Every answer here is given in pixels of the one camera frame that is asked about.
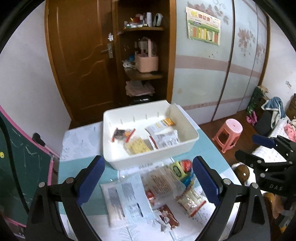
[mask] metal bolt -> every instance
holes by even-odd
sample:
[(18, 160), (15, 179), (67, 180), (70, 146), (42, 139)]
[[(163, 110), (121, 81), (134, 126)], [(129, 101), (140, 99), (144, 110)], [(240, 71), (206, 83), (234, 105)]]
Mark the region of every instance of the metal bolt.
[(74, 178), (69, 177), (69, 178), (66, 179), (66, 183), (70, 184), (72, 182), (74, 182)]
[(38, 184), (38, 187), (40, 187), (40, 188), (42, 188), (44, 186), (45, 186), (45, 182), (41, 182), (41, 183)]
[(252, 187), (257, 189), (259, 186), (257, 183), (252, 183)]
[(231, 183), (231, 181), (230, 181), (228, 178), (223, 179), (223, 182), (224, 182), (226, 185), (229, 185), (229, 184)]

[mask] chalkboard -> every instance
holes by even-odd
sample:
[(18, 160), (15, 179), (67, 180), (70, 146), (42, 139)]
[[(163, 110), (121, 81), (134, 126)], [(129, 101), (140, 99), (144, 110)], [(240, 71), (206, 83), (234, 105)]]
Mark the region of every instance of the chalkboard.
[(2, 112), (0, 127), (0, 205), (6, 217), (26, 224), (37, 186), (47, 182), (52, 157), (23, 136)]

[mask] white plastic tray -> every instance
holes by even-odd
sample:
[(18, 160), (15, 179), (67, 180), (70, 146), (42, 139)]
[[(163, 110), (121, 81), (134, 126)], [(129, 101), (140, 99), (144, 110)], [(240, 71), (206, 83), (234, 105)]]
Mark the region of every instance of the white plastic tray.
[[(148, 139), (149, 133), (145, 128), (166, 117), (169, 117), (176, 125), (167, 128), (163, 132), (176, 129), (179, 140), (177, 145), (137, 155), (129, 155), (124, 148), (124, 142), (111, 142), (116, 128), (135, 128), (136, 131), (132, 137), (139, 136), (143, 140)], [(166, 100), (108, 110), (105, 111), (103, 117), (103, 155), (105, 160), (116, 170), (153, 163), (185, 153), (190, 151), (198, 138), (197, 130), (177, 105), (169, 104)]]

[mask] folded cloth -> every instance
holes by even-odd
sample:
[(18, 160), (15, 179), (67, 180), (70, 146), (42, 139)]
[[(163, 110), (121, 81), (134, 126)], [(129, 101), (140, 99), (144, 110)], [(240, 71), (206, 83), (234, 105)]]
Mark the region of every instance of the folded cloth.
[(286, 117), (286, 113), (284, 111), (283, 102), (279, 97), (273, 97), (270, 100), (267, 100), (261, 108), (263, 110), (272, 110), (272, 117), (270, 126), (272, 129), (276, 126), (279, 119)]
[(296, 131), (295, 131), (295, 128), (293, 128), (293, 126), (291, 126), (290, 124), (287, 124), (284, 127), (284, 131), (286, 132), (287, 136), (291, 141), (296, 142)]
[(154, 87), (149, 82), (144, 85), (140, 80), (126, 82), (126, 94), (129, 96), (153, 95), (154, 93)]

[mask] pink stool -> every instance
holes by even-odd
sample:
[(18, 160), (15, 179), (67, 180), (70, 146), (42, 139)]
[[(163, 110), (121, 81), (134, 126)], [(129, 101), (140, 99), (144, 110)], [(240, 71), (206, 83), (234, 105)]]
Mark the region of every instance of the pink stool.
[[(222, 132), (227, 132), (229, 134), (225, 144), (222, 144), (218, 138)], [(242, 125), (235, 119), (227, 119), (213, 140), (217, 141), (219, 146), (222, 147), (222, 152), (225, 153), (227, 150), (235, 146), (241, 133)]]

